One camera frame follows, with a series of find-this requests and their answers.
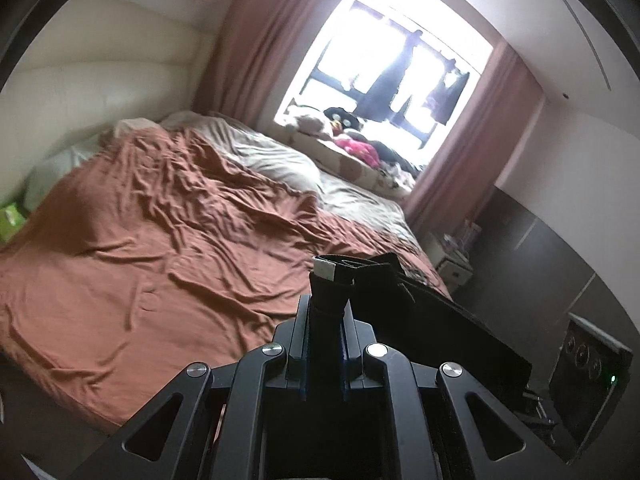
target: speaker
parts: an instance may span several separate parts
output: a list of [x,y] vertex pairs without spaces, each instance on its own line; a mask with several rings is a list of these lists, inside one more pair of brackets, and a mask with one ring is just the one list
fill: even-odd
[[569,316],[549,394],[574,440],[575,459],[613,413],[628,383],[633,353],[586,319]]

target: floor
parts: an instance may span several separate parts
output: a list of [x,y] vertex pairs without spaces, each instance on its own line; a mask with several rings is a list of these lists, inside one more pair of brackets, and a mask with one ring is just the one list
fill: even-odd
[[18,450],[58,480],[65,479],[107,436],[59,407],[0,355],[5,426]]

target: window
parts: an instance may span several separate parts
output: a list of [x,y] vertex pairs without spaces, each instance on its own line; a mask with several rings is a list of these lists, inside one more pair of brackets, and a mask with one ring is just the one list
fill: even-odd
[[[408,104],[405,120],[393,121],[395,126],[389,121],[366,121],[362,133],[370,140],[381,140],[418,166],[428,163],[466,104],[491,46],[439,0],[344,0],[330,22],[309,51],[281,110],[295,97],[299,104],[319,110],[341,107],[353,112],[402,51],[407,36],[422,30],[422,41],[390,104],[394,112]],[[456,43],[474,65],[444,40]],[[456,60],[458,75],[469,72],[470,78],[451,120],[443,126],[433,120],[425,103],[443,78],[446,86],[457,79],[458,75],[445,74],[450,59]]]

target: bed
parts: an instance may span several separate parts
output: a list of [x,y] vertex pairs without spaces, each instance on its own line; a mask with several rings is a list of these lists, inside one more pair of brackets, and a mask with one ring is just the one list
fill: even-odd
[[392,251],[447,295],[397,204],[236,121],[121,121],[56,157],[0,253],[0,346],[108,433],[188,363],[270,340],[315,254]]

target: black cloth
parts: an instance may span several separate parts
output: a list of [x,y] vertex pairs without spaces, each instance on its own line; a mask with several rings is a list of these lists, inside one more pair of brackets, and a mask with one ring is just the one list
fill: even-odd
[[351,139],[353,139],[353,140],[357,140],[358,142],[365,142],[366,144],[370,144],[369,139],[367,139],[367,137],[365,137],[360,132],[357,132],[357,131],[351,130],[351,129],[346,129],[346,130],[343,131],[343,133],[345,135],[350,136]]
[[440,81],[430,92],[425,106],[431,109],[431,118],[434,121],[447,124],[468,81],[469,72],[461,75],[448,88],[444,85],[444,81]]
[[391,117],[391,124],[397,128],[402,128],[402,124],[406,121],[406,113],[409,111],[409,106],[411,106],[411,101],[414,96],[410,96],[404,104],[398,110],[398,113]]
[[414,48],[418,38],[419,35],[416,32],[407,37],[402,52],[383,70],[369,91],[358,101],[354,115],[377,123],[382,123],[391,117],[393,114],[391,101],[398,94],[400,83],[414,59]]
[[390,147],[388,147],[384,142],[380,142],[379,140],[372,140],[369,143],[378,152],[378,158],[380,158],[380,160],[384,160],[388,164],[399,164],[400,169],[411,174],[413,178],[417,178],[420,174],[420,170],[418,168],[416,168],[404,157],[399,155],[396,150],[392,150]]

